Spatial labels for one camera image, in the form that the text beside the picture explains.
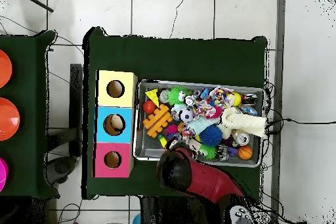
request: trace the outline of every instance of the tennis ball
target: tennis ball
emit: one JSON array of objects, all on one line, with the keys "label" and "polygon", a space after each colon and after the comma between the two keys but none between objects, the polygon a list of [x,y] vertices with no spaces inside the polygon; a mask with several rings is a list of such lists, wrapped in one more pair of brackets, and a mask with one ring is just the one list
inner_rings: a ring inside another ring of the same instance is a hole
[{"label": "tennis ball", "polygon": [[240,102],[242,101],[242,97],[239,93],[234,92],[234,106],[238,106]]},{"label": "tennis ball", "polygon": [[249,145],[239,147],[238,156],[242,160],[250,159],[252,157],[252,148]]}]

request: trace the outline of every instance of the green table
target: green table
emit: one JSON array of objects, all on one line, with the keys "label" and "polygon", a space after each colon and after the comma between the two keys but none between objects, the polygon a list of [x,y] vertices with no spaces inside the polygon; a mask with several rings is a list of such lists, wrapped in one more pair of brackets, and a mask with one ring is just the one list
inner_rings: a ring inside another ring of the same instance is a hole
[{"label": "green table", "polygon": [[[155,39],[113,37],[97,27],[84,37],[83,197],[94,195],[181,195],[163,189],[155,176],[156,162],[135,160],[128,179],[92,178],[95,74],[97,70],[133,72],[138,79],[160,79],[263,88],[266,39]],[[259,199],[260,167],[223,166],[255,200]]]},{"label": "green table", "polygon": [[0,35],[0,49],[12,62],[12,78],[0,89],[20,113],[20,127],[10,139],[0,141],[0,157],[9,177],[0,196],[57,196],[44,176],[47,157],[46,50],[55,37],[44,31],[33,37]]}]

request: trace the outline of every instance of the pink toy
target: pink toy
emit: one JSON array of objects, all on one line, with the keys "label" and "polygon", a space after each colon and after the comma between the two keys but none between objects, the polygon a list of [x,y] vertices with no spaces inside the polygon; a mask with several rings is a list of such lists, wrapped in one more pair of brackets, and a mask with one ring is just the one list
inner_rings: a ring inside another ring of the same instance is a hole
[{"label": "pink toy", "polygon": [[168,136],[169,134],[176,134],[178,132],[179,132],[179,128],[177,127],[177,125],[169,125],[167,129],[165,130],[166,136]]},{"label": "pink toy", "polygon": [[7,176],[8,176],[7,164],[2,158],[0,158],[0,192],[3,190],[3,187],[5,186]]},{"label": "pink toy", "polygon": [[215,106],[215,109],[216,109],[216,113],[212,117],[206,116],[205,118],[206,119],[216,119],[216,118],[219,118],[219,116],[222,114],[222,108],[219,107],[219,106]]}]

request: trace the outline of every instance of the hole in cube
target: hole in cube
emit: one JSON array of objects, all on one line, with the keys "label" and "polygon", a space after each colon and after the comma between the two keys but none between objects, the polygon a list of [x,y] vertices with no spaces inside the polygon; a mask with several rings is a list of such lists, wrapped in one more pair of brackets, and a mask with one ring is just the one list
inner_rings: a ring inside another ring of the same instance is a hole
[{"label": "hole in cube", "polygon": [[119,80],[112,80],[106,87],[108,95],[113,98],[121,97],[125,92],[124,85]]}]

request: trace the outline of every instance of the orange plastic toy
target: orange plastic toy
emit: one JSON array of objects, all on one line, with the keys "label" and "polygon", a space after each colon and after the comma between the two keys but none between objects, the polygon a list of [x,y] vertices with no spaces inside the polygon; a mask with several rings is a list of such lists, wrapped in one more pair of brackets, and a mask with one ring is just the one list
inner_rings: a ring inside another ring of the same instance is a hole
[{"label": "orange plastic toy", "polygon": [[0,50],[0,88],[5,86],[12,76],[12,63],[5,52]]},{"label": "orange plastic toy", "polygon": [[148,129],[147,134],[155,138],[164,127],[173,121],[169,108],[164,104],[160,104],[159,109],[155,109],[153,114],[150,114],[147,119],[144,119],[144,127]]},{"label": "orange plastic toy", "polygon": [[252,157],[252,148],[249,145],[241,146],[238,149],[238,156],[242,160],[248,160]]},{"label": "orange plastic toy", "polygon": [[0,141],[11,138],[20,125],[18,109],[11,101],[0,97]]}]

